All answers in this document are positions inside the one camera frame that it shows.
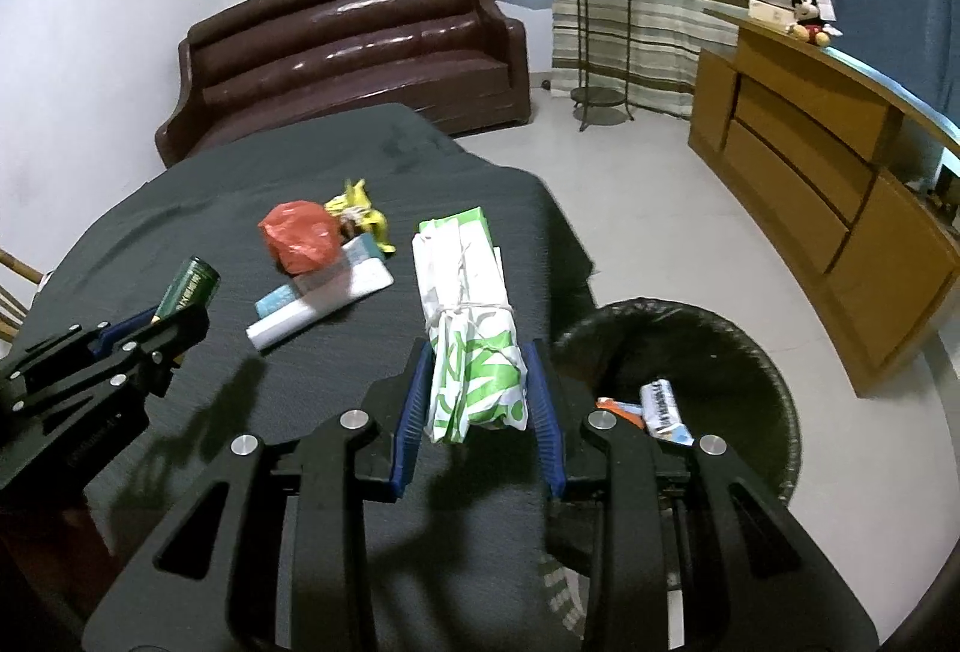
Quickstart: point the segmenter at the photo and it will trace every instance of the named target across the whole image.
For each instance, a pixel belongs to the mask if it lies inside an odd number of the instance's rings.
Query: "black trash can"
[[[789,502],[800,473],[793,398],[770,358],[726,318],[668,300],[613,303],[558,337],[553,361],[617,400],[640,402],[641,386],[667,379],[694,438],[723,436]]]

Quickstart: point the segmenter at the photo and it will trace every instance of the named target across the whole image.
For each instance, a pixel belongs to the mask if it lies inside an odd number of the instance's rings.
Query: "red plastic bag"
[[[340,222],[315,202],[283,202],[257,226],[271,256],[291,275],[325,268],[343,255]]]

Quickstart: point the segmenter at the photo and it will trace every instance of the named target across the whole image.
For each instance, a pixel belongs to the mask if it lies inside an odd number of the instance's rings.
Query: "black tablecloth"
[[[275,204],[323,202],[364,177],[397,253],[389,289],[260,356],[245,327],[284,281],[256,227]],[[382,105],[247,137],[183,161],[93,225],[40,293],[14,351],[80,321],[121,321],[158,302],[184,258],[222,274],[208,338],[186,357],[151,426],[88,488],[126,561],[157,518],[239,432],[304,436],[400,371],[424,333],[416,225],[481,205],[501,248],[520,340],[547,337],[584,294],[589,259],[544,185],[464,152],[412,111]],[[533,434],[424,440],[395,506],[366,508],[382,648],[556,650],[578,642],[551,615],[538,575],[542,490]]]

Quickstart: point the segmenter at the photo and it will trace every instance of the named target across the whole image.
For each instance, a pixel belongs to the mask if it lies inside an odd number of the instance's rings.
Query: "green can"
[[[208,306],[220,285],[220,274],[205,263],[203,259],[191,256],[181,265],[176,278],[167,287],[167,291],[157,306],[154,321],[170,316],[170,313],[182,310],[195,302]]]

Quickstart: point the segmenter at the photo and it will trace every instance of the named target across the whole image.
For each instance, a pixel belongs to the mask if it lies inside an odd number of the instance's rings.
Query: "plush toy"
[[[792,0],[796,22],[787,27],[787,33],[798,40],[819,47],[827,47],[830,37],[841,37],[843,32],[830,25],[837,20],[831,0]]]

